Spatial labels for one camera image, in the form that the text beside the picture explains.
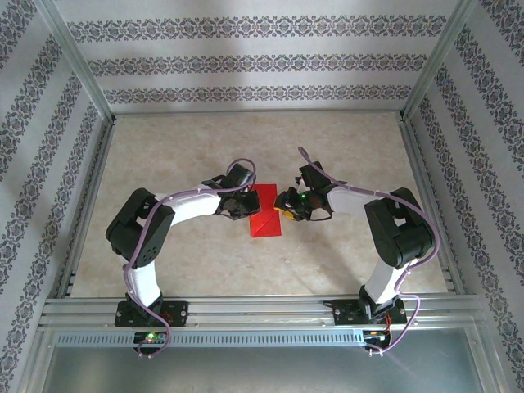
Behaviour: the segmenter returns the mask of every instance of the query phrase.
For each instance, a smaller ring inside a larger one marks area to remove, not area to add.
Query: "wire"
[[[422,266],[423,264],[427,263],[429,260],[433,259],[433,257],[439,252],[439,249],[440,249],[440,235],[439,235],[438,229],[437,229],[435,223],[433,223],[433,221],[429,218],[429,216],[426,213],[424,213],[420,208],[415,206],[414,204],[412,204],[412,203],[410,203],[410,202],[408,202],[408,201],[406,201],[406,200],[404,200],[402,198],[398,198],[397,196],[394,196],[394,195],[391,195],[389,193],[386,193],[386,192],[371,191],[371,190],[368,190],[366,188],[359,188],[359,187],[351,186],[351,185],[348,185],[348,184],[344,184],[343,182],[340,182],[340,181],[336,180],[335,178],[333,178],[332,176],[330,176],[329,174],[324,172],[321,168],[319,168],[309,158],[308,152],[302,146],[298,147],[298,151],[304,157],[304,159],[308,162],[309,165],[311,165],[319,173],[321,173],[326,178],[328,178],[333,184],[336,184],[339,187],[343,187],[343,188],[345,188],[347,190],[350,190],[350,191],[353,191],[353,192],[357,192],[358,194],[362,194],[362,195],[365,195],[365,196],[388,198],[388,199],[391,199],[391,200],[393,200],[395,202],[398,202],[398,203],[406,206],[407,208],[411,209],[412,211],[414,211],[418,215],[420,215],[427,222],[427,224],[429,225],[429,227],[433,231],[433,237],[435,238],[435,246],[433,247],[433,250],[431,251],[431,253],[428,256],[426,256],[425,258],[423,258],[423,259],[419,260],[418,262],[416,262],[415,264],[411,264],[410,266],[408,266],[406,268],[406,270],[400,275],[399,279],[397,280],[397,282],[395,283],[395,286],[394,286],[395,292],[400,297],[415,299],[417,305],[415,306],[415,310],[414,310],[413,314],[411,315],[411,318],[409,319],[409,321],[404,326],[404,329],[402,330],[402,332],[400,332],[400,335],[396,339],[394,339],[393,342],[388,347],[382,349],[379,346],[375,346],[373,344],[366,344],[368,347],[373,348],[375,350],[374,352],[372,352],[370,350],[370,354],[371,353],[384,354],[388,350],[393,349],[400,342],[400,340],[402,340],[402,338],[405,336],[406,332],[408,331],[409,327],[412,325],[413,321],[417,317],[418,311],[420,310],[420,302],[421,302],[420,301],[420,297],[415,295],[415,294],[413,294],[413,293],[400,292],[400,286],[402,285],[402,283],[404,282],[406,277],[408,277],[408,275],[411,274],[411,270],[413,270],[414,268],[417,268],[418,266]]]
[[[149,211],[149,214],[147,215],[146,222],[144,223],[144,226],[142,228],[142,232],[140,233],[140,238],[138,239],[137,246],[134,249],[134,253],[131,256],[131,258],[129,259],[129,262],[124,266],[124,282],[125,282],[125,286],[128,289],[129,297],[138,306],[140,306],[140,308],[142,308],[144,311],[146,311],[154,319],[156,319],[157,321],[162,323],[165,326],[165,329],[166,329],[164,345],[162,347],[160,347],[154,353],[147,355],[147,357],[149,359],[154,358],[155,356],[159,355],[162,351],[164,351],[165,348],[167,347],[167,345],[171,341],[171,326],[160,315],[158,315],[155,312],[153,312],[152,310],[148,309],[147,306],[145,306],[140,301],[140,299],[138,299],[138,297],[135,296],[134,287],[131,284],[131,279],[130,279],[131,269],[133,268],[133,265],[134,265],[135,261],[137,260],[138,255],[140,254],[140,251],[142,250],[143,243],[144,243],[144,241],[146,239],[147,230],[149,229],[149,226],[151,225],[151,221],[153,219],[153,216],[155,215],[155,212],[158,210],[158,208],[160,206],[162,206],[164,203],[166,203],[167,201],[176,201],[180,197],[189,197],[189,196],[199,195],[199,194],[218,195],[219,193],[223,193],[223,192],[240,191],[240,190],[242,190],[242,189],[244,189],[246,187],[252,186],[255,183],[255,180],[256,180],[256,166],[255,166],[255,163],[252,160],[249,160],[247,158],[239,158],[239,159],[233,161],[229,165],[227,173],[233,168],[233,166],[236,163],[242,162],[242,161],[247,162],[248,164],[250,164],[251,168],[252,168],[252,171],[251,171],[251,176],[246,180],[245,183],[241,184],[240,186],[231,187],[231,188],[216,188],[216,189],[211,189],[211,188],[201,189],[201,188],[198,188],[198,189],[195,189],[195,190],[187,190],[187,191],[176,192],[174,194],[168,195],[165,198],[159,200],[151,208],[151,210]],[[137,348],[138,356],[140,356],[140,357],[143,356],[143,353],[140,351],[141,347],[142,347],[142,343]]]

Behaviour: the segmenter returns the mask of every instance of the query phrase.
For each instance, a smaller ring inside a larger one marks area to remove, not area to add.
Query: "black bracket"
[[[163,300],[160,308],[154,311],[172,328],[185,328],[189,303],[186,301]],[[117,328],[164,328],[164,325],[150,315],[144,315],[133,306],[133,301],[121,301],[116,309],[115,326]]]
[[[326,307],[332,309],[333,320],[335,326],[344,325],[369,325],[370,323],[382,323],[386,319],[386,315],[391,317],[391,323],[407,323],[404,302],[397,299],[395,305],[391,307],[387,313],[384,313],[380,318],[369,320],[362,312],[359,305],[359,299],[335,299],[324,301]]]

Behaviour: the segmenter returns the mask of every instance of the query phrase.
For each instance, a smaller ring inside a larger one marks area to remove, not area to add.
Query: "damask stripe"
[[[521,66],[524,67],[524,12],[516,0],[481,0]]]
[[[448,187],[449,195],[454,203],[460,226],[466,237],[468,248],[471,251],[472,262],[477,268],[480,284],[488,299],[494,320],[497,322],[497,330],[502,337],[502,344],[506,348],[508,361],[513,366],[513,372],[517,374],[517,385],[524,390],[524,362],[522,362],[524,348],[522,347],[522,338],[518,334],[517,325],[513,321],[513,315],[508,311],[509,304],[508,300],[503,296],[504,289],[500,284],[499,278],[494,273],[490,255],[486,251],[486,244],[481,232],[478,230],[477,220],[472,213],[472,207],[464,192],[462,180],[458,176],[457,168],[451,158],[451,152],[447,147],[440,124],[427,97],[424,97],[418,109],[426,125],[436,158]],[[419,150],[422,151],[416,133],[415,138],[417,139]],[[425,160],[424,165],[426,166],[426,171],[430,173]]]
[[[486,55],[482,50],[471,30],[465,27],[455,41],[458,54],[468,68],[478,92],[482,95],[484,104],[499,127],[502,139],[508,145],[511,157],[517,163],[517,169],[524,171],[524,123],[514,109],[504,86],[499,82],[495,71],[491,68]]]
[[[36,15],[31,0],[11,0],[0,18],[0,70],[9,60],[18,40]]]
[[[458,136],[463,142],[473,171],[477,174],[477,180],[484,192],[488,208],[492,211],[491,215],[495,220],[495,225],[500,232],[500,237],[504,239],[504,248],[510,254],[509,259],[514,263],[515,273],[521,278],[521,285],[524,285],[524,254],[522,254],[524,234],[520,225],[516,223],[517,217],[507,202],[506,193],[499,183],[499,177],[493,170],[493,165],[485,153],[475,125],[469,119],[466,106],[445,65],[435,75],[435,82],[457,128]]]
[[[443,15],[399,16],[235,16],[70,22],[77,43],[144,39],[248,37],[435,37],[446,22]]]
[[[29,173],[26,175],[27,180],[19,194],[20,199],[15,202],[13,207],[11,221],[7,222],[5,234],[2,235],[2,243],[0,243],[0,256],[2,257],[0,258],[0,295],[9,279],[9,270],[11,270],[12,263],[18,256],[18,250],[21,247],[20,242],[29,227],[43,184],[51,169],[61,137],[66,131],[71,112],[75,108],[81,90],[82,84],[76,74],[73,73],[65,84],[55,113],[49,122]]]
[[[110,104],[299,100],[404,100],[405,85],[239,86],[225,88],[129,88],[106,90]]]
[[[84,189],[82,191],[82,196],[80,197],[80,200],[79,200],[79,209],[76,212],[74,223],[71,225],[73,228],[73,231],[71,232],[71,235],[70,235],[69,244],[67,245],[67,251],[65,252],[64,261],[61,264],[61,268],[58,274],[58,279],[56,280],[56,286],[54,288],[54,292],[51,295],[51,297],[53,298],[58,295],[60,285],[62,283],[62,280],[64,279],[64,272],[66,271],[66,266],[70,262],[71,253],[73,252],[73,245],[78,236],[78,231],[80,230],[82,213],[84,212],[84,209],[86,207],[89,193],[92,191],[91,187],[93,185],[93,175],[95,173],[95,168],[97,167],[98,157],[100,156],[100,153],[102,152],[102,144],[104,142],[104,138],[106,137],[105,134],[109,133],[110,129],[111,128],[107,127],[107,122],[102,123],[101,135],[98,139],[98,145],[96,146],[96,148],[93,151],[92,164],[91,164],[91,167],[89,168],[89,171],[86,173]]]
[[[426,55],[261,55],[91,60],[95,76],[283,71],[420,71]]]
[[[31,71],[25,78],[20,95],[16,96],[0,128],[0,182],[9,168],[21,137],[33,117],[36,104],[40,102],[47,82],[60,60],[62,51],[52,35],[49,35]]]
[[[9,381],[13,377],[18,362],[22,345],[27,338],[31,319],[38,317],[34,314],[38,298],[42,292],[47,267],[52,260],[52,254],[56,245],[61,225],[66,216],[71,194],[75,188],[84,155],[87,150],[89,139],[93,133],[93,127],[98,113],[95,106],[90,103],[82,120],[78,136],[71,151],[65,171],[62,174],[60,187],[56,191],[51,213],[44,226],[42,240],[38,244],[38,253],[34,255],[28,280],[24,285],[24,295],[21,303],[16,307],[15,319],[12,321],[12,329],[7,334],[6,345],[2,348],[3,354],[0,359],[0,391],[9,391]]]

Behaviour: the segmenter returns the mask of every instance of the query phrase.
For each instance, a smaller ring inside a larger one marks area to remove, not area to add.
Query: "red paper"
[[[280,213],[273,207],[277,199],[277,185],[255,184],[253,189],[259,193],[260,213],[249,218],[251,237],[282,236]]]

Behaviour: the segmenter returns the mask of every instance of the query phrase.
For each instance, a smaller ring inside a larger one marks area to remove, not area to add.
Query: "enclosure wall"
[[[524,390],[524,14],[481,1],[411,119],[446,236]]]
[[[115,113],[401,109],[457,0],[59,0]]]
[[[102,118],[34,4],[0,1],[0,392],[16,391]]]

